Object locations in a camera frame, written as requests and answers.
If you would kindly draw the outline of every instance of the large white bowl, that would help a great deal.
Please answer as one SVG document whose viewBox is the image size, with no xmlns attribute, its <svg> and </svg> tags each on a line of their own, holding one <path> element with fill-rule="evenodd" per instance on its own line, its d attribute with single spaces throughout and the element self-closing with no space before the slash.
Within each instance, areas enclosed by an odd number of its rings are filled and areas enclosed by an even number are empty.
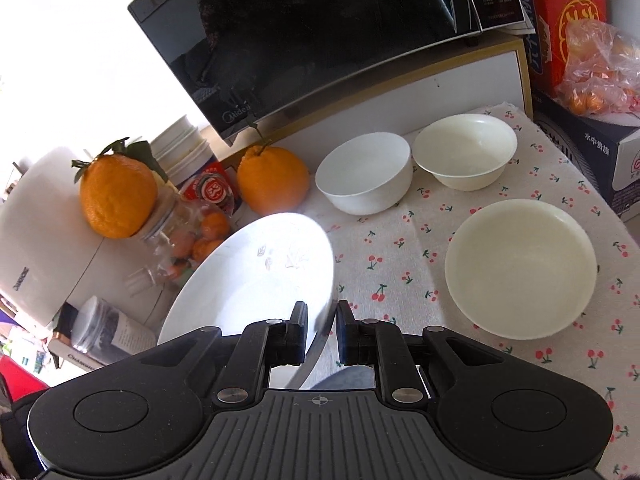
<svg viewBox="0 0 640 480">
<path fill-rule="evenodd" d="M 423 129 L 412 153 L 418 166 L 445 186 L 474 191 L 498 180 L 517 147 L 518 138 L 504 121 L 462 114 Z"/>
<path fill-rule="evenodd" d="M 334 254 L 324 230 L 295 213 L 266 216 L 233 234 L 201 264 L 175 300 L 158 343 L 203 326 L 239 334 L 255 321 L 289 319 L 296 301 L 304 301 L 306 362 L 273 368 L 270 381 L 272 388 L 299 387 L 324 347 L 333 295 Z M 310 356 L 312 346 L 317 355 Z"/>
<path fill-rule="evenodd" d="M 537 339 L 585 309 L 597 265 L 587 233 L 536 200 L 505 200 L 469 217 L 445 259 L 451 297 L 476 325 L 509 339 Z"/>
<path fill-rule="evenodd" d="M 378 132 L 355 137 L 329 153 L 318 166 L 316 184 L 341 211 L 370 215 L 398 202 L 412 177 L 409 143 Z"/>
</svg>

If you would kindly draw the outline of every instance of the white appliance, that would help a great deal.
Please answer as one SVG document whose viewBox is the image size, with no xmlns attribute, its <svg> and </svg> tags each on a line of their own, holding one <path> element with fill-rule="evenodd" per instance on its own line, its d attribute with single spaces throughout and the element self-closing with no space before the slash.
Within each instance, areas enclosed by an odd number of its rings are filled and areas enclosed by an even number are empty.
<svg viewBox="0 0 640 480">
<path fill-rule="evenodd" d="M 80 308 L 98 296 L 157 333 L 177 289 L 158 285 L 130 297 L 124 278 L 152 255 L 137 240 L 111 240 L 89 227 L 73 158 L 68 148 L 48 153 L 0 208 L 0 294 L 43 326 L 65 302 Z"/>
</svg>

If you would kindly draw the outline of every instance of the cherry print tablecloth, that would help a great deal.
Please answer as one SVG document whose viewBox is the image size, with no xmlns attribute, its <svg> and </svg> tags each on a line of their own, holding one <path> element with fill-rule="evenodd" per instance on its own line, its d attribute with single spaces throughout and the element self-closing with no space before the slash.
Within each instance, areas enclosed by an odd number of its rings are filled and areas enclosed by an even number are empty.
<svg viewBox="0 0 640 480">
<path fill-rule="evenodd" d="M 420 334 L 443 325 L 524 360 L 581 381 L 611 408 L 615 429 L 599 471 L 609 479 L 640 472 L 640 251 L 624 224 L 586 179 L 516 107 L 479 110 L 510 124 L 518 150 L 493 185 L 460 192 L 414 168 L 397 206 L 370 217 L 344 214 L 315 188 L 301 212 L 328 233 L 335 253 L 337 291 L 357 319 L 373 317 Z M 408 140 L 415 138 L 410 134 Z M 542 200 L 569 212 L 587 231 L 599 264 L 591 303 L 574 325 L 555 336 L 512 341 L 475 327 L 447 291 L 444 256 L 456 229 L 499 200 Z M 337 372 L 332 333 L 305 381 L 311 387 Z"/>
</svg>

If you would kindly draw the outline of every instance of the black cardboard box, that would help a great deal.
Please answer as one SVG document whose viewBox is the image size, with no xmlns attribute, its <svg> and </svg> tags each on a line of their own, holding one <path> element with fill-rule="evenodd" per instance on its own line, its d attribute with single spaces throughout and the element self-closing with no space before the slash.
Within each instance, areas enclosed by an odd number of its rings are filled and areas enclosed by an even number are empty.
<svg viewBox="0 0 640 480">
<path fill-rule="evenodd" d="M 534 122 L 627 221 L 640 214 L 640 118 L 607 116 L 627 125 L 577 117 L 533 90 Z"/>
</svg>

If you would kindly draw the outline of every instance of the microwave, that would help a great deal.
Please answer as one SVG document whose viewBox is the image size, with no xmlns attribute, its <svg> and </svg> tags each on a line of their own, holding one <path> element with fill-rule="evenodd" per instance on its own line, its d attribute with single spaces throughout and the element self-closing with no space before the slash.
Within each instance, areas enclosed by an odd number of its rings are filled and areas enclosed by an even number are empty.
<svg viewBox="0 0 640 480">
<path fill-rule="evenodd" d="M 520 23 L 520 0 L 134 0 L 129 12 L 223 139 L 400 56 Z"/>
</svg>

